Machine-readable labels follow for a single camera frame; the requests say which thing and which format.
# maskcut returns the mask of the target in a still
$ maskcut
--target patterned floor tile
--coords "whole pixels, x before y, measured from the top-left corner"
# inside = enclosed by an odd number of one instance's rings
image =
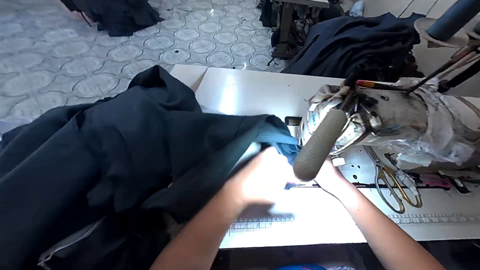
[[[58,0],[0,2],[0,119],[116,95],[142,70],[190,63],[280,72],[255,0],[150,0],[165,20],[109,37]]]

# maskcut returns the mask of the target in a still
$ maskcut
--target fabric pile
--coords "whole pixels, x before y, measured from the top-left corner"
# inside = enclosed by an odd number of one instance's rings
[[[282,73],[347,78],[363,70],[364,80],[396,82],[411,65],[420,37],[413,23],[424,15],[396,18],[390,13],[364,18],[340,16],[311,27],[305,47]]]
[[[116,97],[47,111],[0,141],[0,269],[148,269],[167,217],[187,222],[253,142],[299,151],[273,115],[202,113],[159,66]]]
[[[84,12],[97,23],[99,31],[111,37],[131,36],[164,19],[147,0],[61,0],[70,10]]]

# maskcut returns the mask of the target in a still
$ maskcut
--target cylindrical handle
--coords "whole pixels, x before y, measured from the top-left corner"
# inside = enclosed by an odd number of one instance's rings
[[[478,0],[458,0],[430,28],[427,33],[440,41],[449,40],[480,12]]]
[[[347,123],[344,111],[331,109],[293,161],[293,172],[302,181],[314,179]]]

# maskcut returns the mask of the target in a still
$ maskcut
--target scissors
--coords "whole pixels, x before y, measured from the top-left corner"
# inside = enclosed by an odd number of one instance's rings
[[[386,178],[385,176],[385,172],[387,173],[387,175],[393,180],[395,186],[397,187],[397,189],[400,191],[400,194],[402,195],[403,199],[407,201],[408,204],[410,204],[411,206],[413,207],[417,207],[417,208],[420,208],[422,207],[423,203],[422,203],[422,200],[420,198],[420,194],[416,195],[415,196],[415,199],[416,199],[416,203],[414,204],[410,198],[407,196],[407,194],[405,193],[405,191],[403,190],[402,186],[400,185],[400,182],[398,181],[398,179],[395,177],[395,174],[394,174],[394,171],[388,167],[387,165],[385,165],[385,163],[383,163],[380,158],[377,156],[377,154],[375,153],[375,151],[373,150],[373,148],[371,146],[364,146],[365,148],[365,151],[367,151],[367,153],[370,155],[370,157],[372,158],[373,162],[375,162],[375,166],[376,166],[376,172],[375,172],[375,186],[377,188],[377,191],[378,191],[378,194],[380,195],[380,197],[382,198],[382,200],[385,202],[385,204],[395,213],[398,213],[398,214],[403,214],[405,213],[405,206],[403,205],[403,202],[402,200],[398,197],[398,195],[396,194],[395,190],[393,190],[392,186],[390,185],[388,179]],[[392,194],[393,198],[395,199],[395,201],[398,203],[398,206],[399,206],[399,210],[395,209],[386,199],[385,199],[385,196],[384,194],[382,193],[381,189],[380,189],[380,186],[378,184],[378,181],[379,179],[381,179],[385,185],[387,186],[388,190],[390,191],[390,193]]]

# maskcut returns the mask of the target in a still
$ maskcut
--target human hand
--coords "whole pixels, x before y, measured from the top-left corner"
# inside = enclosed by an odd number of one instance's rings
[[[314,179],[317,184],[326,192],[337,196],[345,191],[352,184],[345,179],[342,173],[332,164],[332,160],[327,158]]]
[[[225,189],[245,205],[271,204],[294,177],[287,158],[274,147],[269,147],[235,174]]]

